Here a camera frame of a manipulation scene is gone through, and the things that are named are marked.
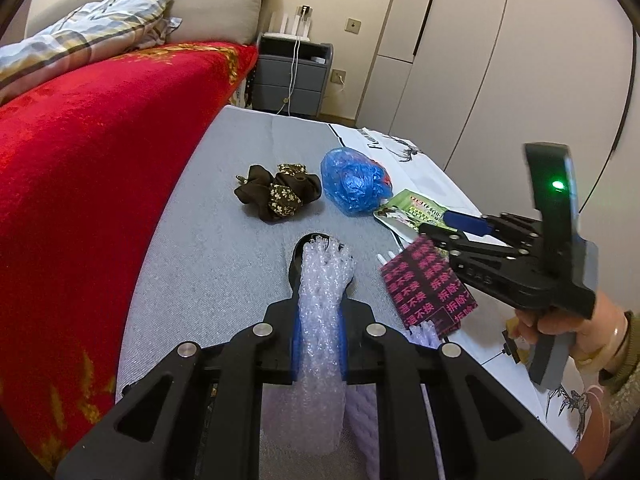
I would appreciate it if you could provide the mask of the right hand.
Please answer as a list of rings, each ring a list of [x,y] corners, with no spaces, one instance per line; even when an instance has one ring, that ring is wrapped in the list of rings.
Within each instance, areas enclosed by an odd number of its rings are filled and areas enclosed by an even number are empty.
[[[538,315],[533,311],[515,311],[518,322],[510,328],[512,338],[524,338],[531,346],[542,335],[573,334],[575,343],[570,349],[578,370],[595,373],[598,370],[614,372],[620,367],[623,352],[627,350],[629,327],[625,311],[600,290],[591,318],[563,310]]]

